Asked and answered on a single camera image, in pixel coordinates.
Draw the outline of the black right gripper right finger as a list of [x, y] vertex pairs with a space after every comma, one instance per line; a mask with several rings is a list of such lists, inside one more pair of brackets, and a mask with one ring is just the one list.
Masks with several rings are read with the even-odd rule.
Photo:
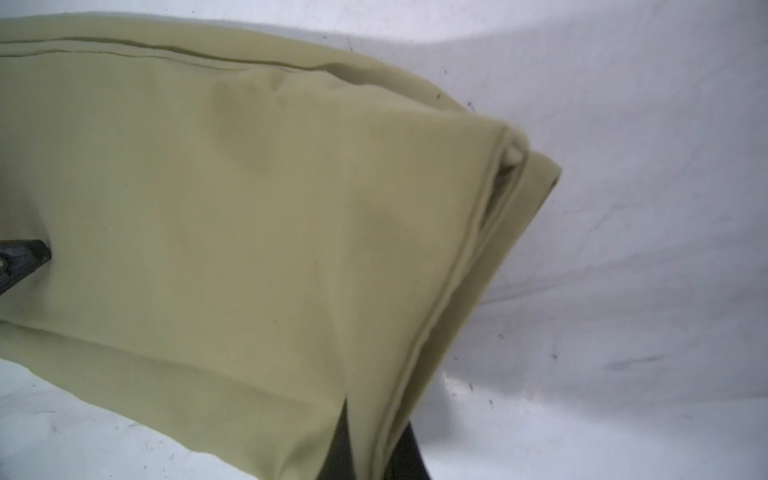
[[384, 480], [430, 480], [417, 439], [409, 423], [388, 461]]

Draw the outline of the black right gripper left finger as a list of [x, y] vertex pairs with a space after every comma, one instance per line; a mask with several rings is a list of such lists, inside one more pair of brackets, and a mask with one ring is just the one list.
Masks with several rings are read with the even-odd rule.
[[344, 402], [326, 458], [317, 480], [356, 480], [348, 424], [348, 407]]

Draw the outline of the olive green skirt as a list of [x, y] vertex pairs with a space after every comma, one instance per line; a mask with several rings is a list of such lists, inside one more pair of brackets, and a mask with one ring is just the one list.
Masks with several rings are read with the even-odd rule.
[[316, 479], [344, 402], [383, 479], [561, 170], [378, 60], [125, 16], [1, 23], [1, 235], [51, 250], [1, 356], [260, 479]]

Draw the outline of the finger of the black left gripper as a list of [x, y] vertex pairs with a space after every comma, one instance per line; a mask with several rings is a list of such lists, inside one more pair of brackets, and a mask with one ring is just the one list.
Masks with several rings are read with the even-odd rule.
[[51, 258], [52, 252], [42, 240], [2, 240], [0, 294], [33, 274]]

